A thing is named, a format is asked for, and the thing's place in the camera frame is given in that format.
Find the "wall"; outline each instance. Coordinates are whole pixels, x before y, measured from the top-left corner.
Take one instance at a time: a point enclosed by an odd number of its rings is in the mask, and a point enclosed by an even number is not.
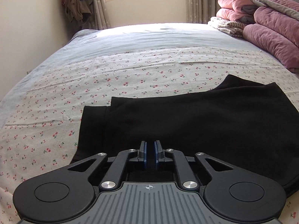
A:
[[[106,5],[112,27],[187,21],[186,0],[106,0]]]
[[[0,0],[0,100],[68,42],[61,0]]]

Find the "striped cloth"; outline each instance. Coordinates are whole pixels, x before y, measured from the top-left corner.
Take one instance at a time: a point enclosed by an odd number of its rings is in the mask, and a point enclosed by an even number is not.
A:
[[[243,37],[243,29],[246,26],[246,24],[241,22],[230,21],[218,17],[211,17],[211,21],[208,22],[208,25],[232,37],[237,38]]]

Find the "crosshair marking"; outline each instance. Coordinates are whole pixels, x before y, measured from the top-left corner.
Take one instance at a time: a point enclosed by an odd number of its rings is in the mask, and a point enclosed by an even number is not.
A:
[[[154,186],[152,186],[152,185],[147,185],[147,186],[145,186],[145,187],[143,187],[143,188],[146,188],[146,189],[152,189],[152,188],[154,188]]]

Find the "bed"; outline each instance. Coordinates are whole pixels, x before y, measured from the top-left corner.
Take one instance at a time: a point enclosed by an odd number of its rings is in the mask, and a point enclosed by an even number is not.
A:
[[[15,188],[70,163],[85,105],[112,96],[207,91],[226,75],[276,82],[299,110],[299,79],[272,55],[205,24],[83,30],[21,80],[0,103],[0,223],[17,223]],[[298,223],[299,195],[280,220]]]

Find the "black cloth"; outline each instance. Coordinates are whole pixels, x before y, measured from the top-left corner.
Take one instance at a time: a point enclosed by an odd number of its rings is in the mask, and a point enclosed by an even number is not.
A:
[[[299,112],[276,83],[228,75],[207,92],[85,106],[73,161],[116,156],[142,140],[188,156],[205,152],[276,180],[287,195],[298,190]]]

